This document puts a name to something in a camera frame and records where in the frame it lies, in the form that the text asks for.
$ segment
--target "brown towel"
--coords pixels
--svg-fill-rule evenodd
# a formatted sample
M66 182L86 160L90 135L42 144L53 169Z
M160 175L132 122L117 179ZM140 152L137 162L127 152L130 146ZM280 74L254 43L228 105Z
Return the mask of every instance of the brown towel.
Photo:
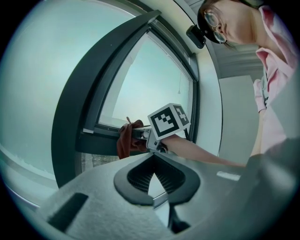
M119 130L120 138L117 141L117 153L119 159L129 157L130 151L147 151L145 140L131 137L132 129L144 127L143 122L141 120L137 120L134 123L131 123L129 118L127 118L127 120L129 121L129 124L122 126Z

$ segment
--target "woman's hand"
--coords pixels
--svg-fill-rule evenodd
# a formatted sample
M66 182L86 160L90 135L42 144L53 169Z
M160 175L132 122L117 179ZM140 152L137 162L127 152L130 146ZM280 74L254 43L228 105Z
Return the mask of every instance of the woman's hand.
M266 109L262 109L259 112L257 136L256 136L254 147L252 149L252 153L250 156L253 156L256 154L261 154L262 135L263 135L263 116L264 116L265 112L266 112Z
M169 151L174 152L175 154L177 154L177 156L182 158L187 158L187 159L206 162L206 163L245 166L243 164L237 164L234 162L227 161L225 159L221 159L209 153L208 151L200 148L193 142L190 142L177 135L172 135L170 137L164 138L161 140L161 142L168 147Z

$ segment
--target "frosted window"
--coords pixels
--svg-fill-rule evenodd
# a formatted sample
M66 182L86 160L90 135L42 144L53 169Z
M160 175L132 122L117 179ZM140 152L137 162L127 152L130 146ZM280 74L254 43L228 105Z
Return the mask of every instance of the frosted window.
M181 104L188 113L191 82L174 60L152 38L145 35L127 57L109 90L99 123L120 128L168 103Z
M69 76L98 40L133 17L97 0L42 1L30 12L0 65L1 150L53 174L53 118Z

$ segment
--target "woman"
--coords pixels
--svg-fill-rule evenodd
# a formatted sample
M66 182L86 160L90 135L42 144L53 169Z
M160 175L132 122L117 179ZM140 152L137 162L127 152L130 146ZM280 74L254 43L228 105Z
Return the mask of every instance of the woman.
M213 42L231 47L229 42L257 44L256 54L267 73L265 102L262 83L254 82L255 101L259 112L259 127L251 155L264 153L286 136L270 103L293 75L298 61L298 49L284 24L268 6L251 7L238 0L205 0L199 9L198 25ZM162 140L170 151L180 157L211 163L236 165L216 157L176 135Z

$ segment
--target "dark gray window frame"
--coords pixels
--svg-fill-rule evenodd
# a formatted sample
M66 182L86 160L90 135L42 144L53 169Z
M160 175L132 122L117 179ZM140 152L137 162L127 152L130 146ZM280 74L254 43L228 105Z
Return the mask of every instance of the dark gray window frame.
M150 28L156 36L167 43L176 57L182 62L185 60L183 66L193 79L192 125L189 137L191 141L196 142L200 107L196 57L189 53L190 62L187 62L182 51L168 41L168 37L162 31L155 32L155 24L151 22L159 15L158 10L149 11L113 29L84 55L69 77L59 99L52 128L52 163L59 188L81 173L82 152L117 154L119 129L99 125L98 117L115 74L132 47ZM91 133L83 132L87 123L92 128L94 126Z

